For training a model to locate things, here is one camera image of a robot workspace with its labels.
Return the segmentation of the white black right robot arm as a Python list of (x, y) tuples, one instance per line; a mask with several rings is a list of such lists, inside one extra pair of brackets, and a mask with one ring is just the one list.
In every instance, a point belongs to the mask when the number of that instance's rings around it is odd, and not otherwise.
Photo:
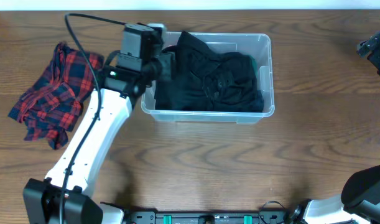
[[(380, 76), (380, 31), (357, 46)], [(380, 223), (380, 165), (354, 173), (340, 195), (308, 200), (288, 214), (285, 223)]]

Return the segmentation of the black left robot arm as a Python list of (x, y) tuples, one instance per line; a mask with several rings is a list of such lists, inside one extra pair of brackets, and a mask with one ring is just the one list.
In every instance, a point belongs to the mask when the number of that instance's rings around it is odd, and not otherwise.
[(103, 161), (136, 101), (155, 80), (169, 81), (173, 53), (163, 53), (166, 27), (126, 24), (121, 49), (96, 73), (96, 89), (69, 146), (45, 176), (30, 179), (23, 198), (30, 223), (124, 223), (124, 210), (92, 200)]

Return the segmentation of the black garment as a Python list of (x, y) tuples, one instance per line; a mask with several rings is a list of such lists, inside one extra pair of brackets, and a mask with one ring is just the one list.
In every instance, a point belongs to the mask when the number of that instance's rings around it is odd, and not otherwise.
[(183, 31), (174, 53), (176, 72), (169, 82), (156, 82), (155, 109), (261, 113), (262, 93), (257, 89), (256, 62), (239, 52), (219, 54)]

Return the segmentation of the red navy plaid shirt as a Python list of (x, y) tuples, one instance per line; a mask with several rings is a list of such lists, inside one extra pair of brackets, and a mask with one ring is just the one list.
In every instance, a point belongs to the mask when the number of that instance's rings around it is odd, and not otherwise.
[(90, 69), (99, 70), (103, 61), (102, 55), (82, 54), (65, 42), (56, 45), (49, 65), (8, 114), (27, 126), (26, 141), (46, 139), (54, 150), (66, 145), (67, 132), (75, 127), (94, 89)]

